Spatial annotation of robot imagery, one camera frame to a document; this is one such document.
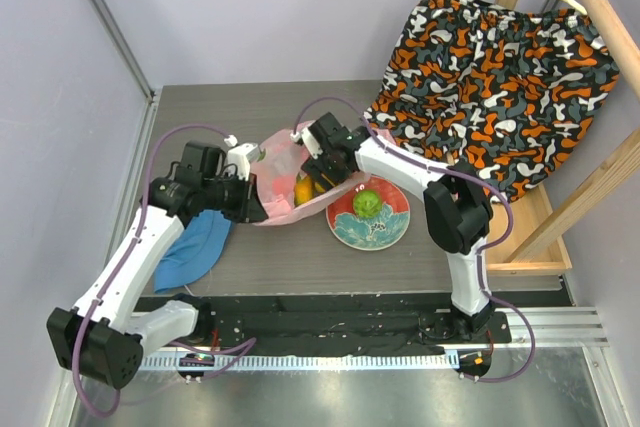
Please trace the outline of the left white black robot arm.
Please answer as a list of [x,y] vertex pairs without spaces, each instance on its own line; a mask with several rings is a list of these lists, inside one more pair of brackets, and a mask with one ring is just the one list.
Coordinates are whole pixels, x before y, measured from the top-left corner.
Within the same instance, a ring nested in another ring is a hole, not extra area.
[[202,212],[234,223],[259,223],[267,214],[251,173],[260,149],[229,150],[190,141],[170,175],[148,185],[147,196],[114,256],[69,310],[55,308],[46,328],[59,365],[114,389],[125,387],[144,357],[174,340],[205,344],[213,332],[211,304],[187,294],[139,318],[138,299],[161,258]]

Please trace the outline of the green fake fruit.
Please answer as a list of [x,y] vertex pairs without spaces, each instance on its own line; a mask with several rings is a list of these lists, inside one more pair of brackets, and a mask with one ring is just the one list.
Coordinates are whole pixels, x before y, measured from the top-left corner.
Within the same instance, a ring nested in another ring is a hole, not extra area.
[[364,189],[357,192],[352,200],[354,214],[360,218],[370,219],[376,217],[384,202],[380,194],[372,189]]

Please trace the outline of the red teal floral plate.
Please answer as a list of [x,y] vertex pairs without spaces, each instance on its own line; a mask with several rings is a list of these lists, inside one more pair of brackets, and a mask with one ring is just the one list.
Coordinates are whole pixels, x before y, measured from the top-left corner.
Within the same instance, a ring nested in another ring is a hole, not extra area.
[[[354,214],[353,197],[364,189],[377,191],[384,202],[374,218]],[[358,183],[325,212],[332,234],[341,243],[360,251],[380,251],[393,246],[407,232],[410,223],[410,206],[405,194],[393,183],[376,176]]]

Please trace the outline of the blue bucket hat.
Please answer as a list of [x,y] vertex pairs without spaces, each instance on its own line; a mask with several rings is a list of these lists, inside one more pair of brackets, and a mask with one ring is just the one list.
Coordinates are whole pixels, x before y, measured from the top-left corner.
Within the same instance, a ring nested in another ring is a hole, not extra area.
[[220,212],[205,210],[171,245],[154,272],[155,294],[198,281],[222,256],[232,222]]

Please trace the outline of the yellow orange fake mango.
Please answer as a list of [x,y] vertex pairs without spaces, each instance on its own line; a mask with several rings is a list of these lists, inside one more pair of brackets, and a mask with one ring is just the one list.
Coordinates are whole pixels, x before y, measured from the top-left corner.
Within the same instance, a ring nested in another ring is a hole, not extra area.
[[324,194],[326,189],[309,175],[298,176],[294,186],[294,206],[300,207]]

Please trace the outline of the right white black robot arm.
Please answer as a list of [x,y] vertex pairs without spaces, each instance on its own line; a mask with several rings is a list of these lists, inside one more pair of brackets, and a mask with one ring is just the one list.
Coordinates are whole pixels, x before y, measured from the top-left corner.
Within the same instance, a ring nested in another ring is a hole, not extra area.
[[470,166],[449,168],[419,157],[366,126],[349,130],[331,113],[294,130],[291,139],[309,153],[303,172],[325,189],[364,173],[391,182],[423,203],[428,233],[447,256],[451,334],[465,342],[483,335],[493,307],[485,293],[486,271],[477,260],[487,243],[493,211]]

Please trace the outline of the pink plastic bag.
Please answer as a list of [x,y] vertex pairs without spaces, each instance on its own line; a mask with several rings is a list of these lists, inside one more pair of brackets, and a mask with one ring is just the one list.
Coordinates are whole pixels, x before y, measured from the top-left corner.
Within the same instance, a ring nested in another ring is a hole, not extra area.
[[290,128],[282,129],[264,140],[259,159],[251,165],[259,200],[268,215],[265,221],[255,223],[256,227],[284,226],[316,215],[371,177],[355,173],[337,187],[296,206],[294,187],[298,178],[305,176],[301,166],[310,154],[291,140],[291,134]]

